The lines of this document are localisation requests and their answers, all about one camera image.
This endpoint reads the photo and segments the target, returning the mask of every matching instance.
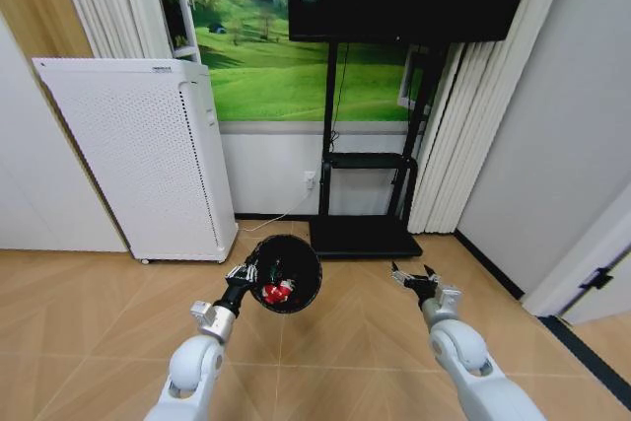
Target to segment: white cable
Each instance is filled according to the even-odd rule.
[[[260,224],[259,226],[254,227],[253,229],[242,229],[241,227],[239,227],[240,231],[244,231],[244,232],[254,232],[257,231],[258,229],[260,229],[261,227],[266,226],[267,224],[270,224],[274,221],[277,221],[279,219],[282,219],[283,217],[285,217],[287,214],[289,214],[290,212],[292,212],[294,209],[296,209],[298,206],[300,206],[303,202],[305,202],[307,200],[307,198],[309,196],[311,196],[313,189],[310,189],[309,192],[307,194],[305,194],[305,197],[303,197],[300,202],[298,204],[296,204],[294,207],[292,207],[289,211],[287,211],[285,214],[275,217],[274,219],[270,219],[269,221],[263,222],[262,224]]]

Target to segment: landscape painting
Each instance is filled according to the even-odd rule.
[[[327,45],[289,41],[287,0],[192,1],[221,120],[322,120]],[[406,53],[407,45],[350,44],[337,119],[406,120],[397,105]],[[340,44],[338,87],[345,55]]]

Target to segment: black metal stand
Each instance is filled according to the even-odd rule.
[[[429,53],[424,56],[423,79],[416,97],[416,107],[409,122],[405,145],[400,155],[395,153],[331,153],[337,42],[329,44],[319,207],[317,217],[310,221],[312,247],[319,256],[327,258],[385,258],[417,256],[422,253],[421,247],[407,232],[407,222],[418,173],[412,151],[418,136],[424,105],[430,101],[436,90],[445,65],[446,53],[445,45],[437,45],[430,48]],[[329,216],[332,169],[396,170],[387,213],[384,216]],[[402,219],[399,219],[396,213],[407,176]]]

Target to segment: wall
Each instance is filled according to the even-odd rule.
[[[341,135],[340,152],[398,152],[405,137]],[[319,178],[321,134],[222,133],[228,178],[237,213],[284,213],[307,194],[305,171]],[[331,214],[382,214],[387,209],[393,172],[334,170],[331,176]],[[292,214],[316,214],[318,185]]]
[[[629,0],[555,0],[458,229],[533,289],[631,179]]]
[[[0,248],[125,251],[0,16]]]

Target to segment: wooden floor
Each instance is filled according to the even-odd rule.
[[[191,303],[218,298],[223,275],[261,238],[280,233],[307,238],[308,228],[277,222],[241,233],[224,265],[0,252],[0,419],[142,419],[158,399],[172,352],[195,333]],[[424,255],[401,268],[418,272],[427,263],[464,291],[462,318],[548,419],[629,419],[453,237],[418,241]],[[212,419],[463,419],[427,347],[415,298],[394,284],[388,267],[383,260],[325,262],[320,294],[291,316],[246,298]]]
[[[631,312],[575,325],[572,330],[631,384]]]

